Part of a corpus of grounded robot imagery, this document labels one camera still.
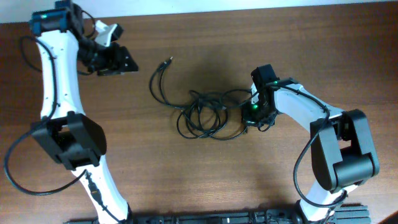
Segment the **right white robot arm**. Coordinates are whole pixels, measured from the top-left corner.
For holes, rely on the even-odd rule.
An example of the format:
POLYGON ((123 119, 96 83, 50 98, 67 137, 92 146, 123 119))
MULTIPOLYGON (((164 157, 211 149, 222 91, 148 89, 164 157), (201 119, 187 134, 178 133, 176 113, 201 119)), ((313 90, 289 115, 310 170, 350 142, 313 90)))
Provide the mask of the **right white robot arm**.
POLYGON ((293 78, 281 80, 271 65, 257 67, 251 78, 251 97, 241 109, 246 127, 265 132, 286 114, 310 133, 293 169, 300 200, 293 208, 267 210, 265 222, 370 223, 366 206, 344 204, 380 170, 366 115, 325 103, 293 78))

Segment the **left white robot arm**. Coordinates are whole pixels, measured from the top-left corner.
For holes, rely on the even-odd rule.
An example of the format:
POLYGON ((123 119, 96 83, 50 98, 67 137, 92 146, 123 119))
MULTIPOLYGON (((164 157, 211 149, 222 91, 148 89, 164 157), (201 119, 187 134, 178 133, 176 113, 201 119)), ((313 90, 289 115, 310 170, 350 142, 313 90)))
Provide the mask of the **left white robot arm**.
POLYGON ((97 223, 132 223, 130 206, 106 163, 104 131, 83 110, 77 69, 81 61, 99 76, 138 71, 128 49, 116 43, 123 29, 98 21, 97 38, 86 37, 83 9, 72 1, 57 1, 54 9, 34 12, 30 29, 39 41, 44 82, 44 123, 32 124, 34 139, 78 178, 95 206, 97 223))

